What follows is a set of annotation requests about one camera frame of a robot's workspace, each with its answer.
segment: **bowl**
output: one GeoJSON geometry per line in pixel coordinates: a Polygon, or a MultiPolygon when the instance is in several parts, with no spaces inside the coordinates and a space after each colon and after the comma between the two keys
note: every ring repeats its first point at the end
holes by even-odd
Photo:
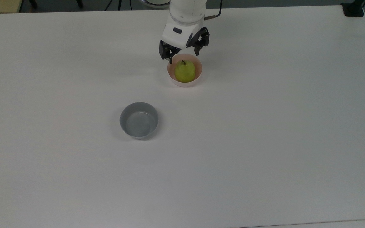
{"type": "Polygon", "coordinates": [[[201,61],[193,55],[190,54],[179,54],[179,55],[175,55],[173,57],[173,63],[172,64],[168,64],[167,65],[167,72],[168,75],[170,76],[171,81],[178,85],[179,87],[190,87],[193,86],[195,84],[197,84],[197,82],[199,81],[198,79],[201,76],[202,73],[202,64],[201,61]],[[177,62],[181,61],[181,60],[188,60],[191,61],[192,63],[194,63],[195,66],[195,77],[194,77],[194,81],[192,82],[179,82],[175,75],[174,75],[174,69],[176,68],[176,64],[177,62]]]}
{"type": "Polygon", "coordinates": [[[119,122],[126,134],[135,139],[143,139],[156,130],[158,113],[152,105],[136,102],[122,111],[119,122]]]}

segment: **pink bowl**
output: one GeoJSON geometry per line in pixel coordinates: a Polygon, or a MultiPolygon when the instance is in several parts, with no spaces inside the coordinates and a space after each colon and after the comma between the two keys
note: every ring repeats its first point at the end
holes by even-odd
{"type": "Polygon", "coordinates": [[[173,63],[172,64],[168,64],[167,65],[167,72],[168,75],[170,75],[171,81],[178,85],[179,87],[189,87],[189,86],[193,86],[195,85],[199,80],[199,77],[201,76],[202,73],[202,64],[201,61],[193,55],[190,54],[179,54],[179,55],[175,55],[173,56],[173,63]],[[177,62],[181,61],[181,60],[188,60],[191,61],[192,63],[194,63],[195,66],[195,78],[194,81],[192,82],[179,82],[177,81],[175,75],[174,75],[174,69],[176,67],[177,62]]]}

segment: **black bracket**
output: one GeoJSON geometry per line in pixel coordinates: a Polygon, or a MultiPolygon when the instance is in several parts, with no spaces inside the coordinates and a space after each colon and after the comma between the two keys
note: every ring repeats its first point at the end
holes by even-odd
{"type": "Polygon", "coordinates": [[[161,59],[168,58],[168,62],[170,64],[173,63],[173,56],[180,51],[181,49],[171,46],[168,43],[160,40],[160,47],[158,48],[158,52],[160,53],[161,59]]]}
{"type": "Polygon", "coordinates": [[[198,56],[200,54],[200,50],[204,46],[209,45],[209,32],[206,27],[201,28],[197,34],[194,35],[194,37],[188,42],[188,47],[194,47],[194,52],[198,56]]]}
{"type": "Polygon", "coordinates": [[[343,12],[346,17],[363,17],[364,11],[362,10],[365,0],[355,0],[352,3],[342,3],[343,12]]]}

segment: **floor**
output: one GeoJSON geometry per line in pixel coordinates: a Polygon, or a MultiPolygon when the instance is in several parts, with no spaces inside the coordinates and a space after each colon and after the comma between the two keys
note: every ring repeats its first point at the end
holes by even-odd
{"type": "MultiPolygon", "coordinates": [[[[36,0],[38,9],[32,9],[29,0],[23,0],[20,13],[36,12],[71,12],[71,11],[103,11],[111,0],[82,0],[83,8],[79,8],[76,0],[36,0]]],[[[107,10],[131,10],[128,0],[112,0],[107,10]]],[[[139,0],[130,0],[133,10],[150,10],[139,0]]],[[[339,5],[342,2],[350,3],[352,0],[225,0],[224,8],[238,7],[271,7],[271,6],[314,6],[314,5],[339,5]]],[[[219,0],[208,0],[207,8],[218,8],[219,0]]]]}

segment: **chair leg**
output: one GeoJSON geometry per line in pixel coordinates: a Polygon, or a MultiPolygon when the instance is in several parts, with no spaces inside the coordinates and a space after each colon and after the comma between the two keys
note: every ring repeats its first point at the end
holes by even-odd
{"type": "Polygon", "coordinates": [[[82,0],[77,0],[78,7],[82,8],[84,4],[82,3],[82,0]]]}
{"type": "Polygon", "coordinates": [[[30,4],[32,5],[33,8],[37,9],[37,3],[36,0],[29,0],[30,4]]]}

